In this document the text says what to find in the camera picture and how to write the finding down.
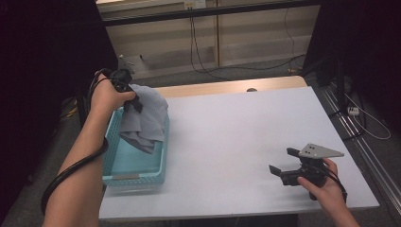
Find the gray cloth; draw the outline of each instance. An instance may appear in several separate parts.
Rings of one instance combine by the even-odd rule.
[[[138,113],[132,107],[123,112],[119,134],[132,146],[152,153],[156,141],[165,141],[165,120],[168,104],[153,88],[130,84],[132,90],[139,96],[144,105]]]

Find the teal basket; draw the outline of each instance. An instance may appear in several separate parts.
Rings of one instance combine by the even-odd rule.
[[[153,153],[137,149],[121,139],[123,114],[120,108],[112,115],[106,138],[109,148],[103,156],[103,182],[111,187],[148,188],[165,181],[169,119],[165,121],[165,141],[157,141]]]

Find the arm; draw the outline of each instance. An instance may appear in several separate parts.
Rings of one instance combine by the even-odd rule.
[[[85,125],[65,158],[59,173],[102,147],[108,121],[134,92],[118,93],[109,80],[101,81],[93,94],[92,107]],[[44,217],[44,226],[97,226],[102,200],[102,158],[62,182],[51,195]]]
[[[337,165],[329,159],[323,159],[323,161],[337,175]],[[302,177],[298,178],[298,183],[318,198],[324,212],[337,227],[359,226],[345,204],[340,187],[333,180],[327,178],[327,182],[321,188]]]

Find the white tabletop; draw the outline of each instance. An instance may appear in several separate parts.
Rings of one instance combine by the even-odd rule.
[[[168,98],[166,181],[147,192],[107,189],[101,219],[217,218],[321,209],[301,186],[283,186],[269,165],[294,170],[287,148],[313,143],[333,158],[350,208],[378,206],[310,87]]]

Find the hand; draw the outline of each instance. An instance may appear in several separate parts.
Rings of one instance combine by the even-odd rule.
[[[110,115],[113,111],[120,108],[125,101],[132,100],[136,96],[135,92],[118,93],[112,83],[105,78],[103,74],[100,74],[98,77],[97,81],[100,81],[100,83],[92,95],[90,113]]]
[[[338,175],[337,165],[333,161],[329,159],[323,159],[323,161],[328,169]],[[303,177],[299,177],[297,180],[302,187],[318,199],[324,212],[334,220],[336,226],[358,226],[345,204],[339,185],[332,179],[327,178],[322,187],[316,186]]]

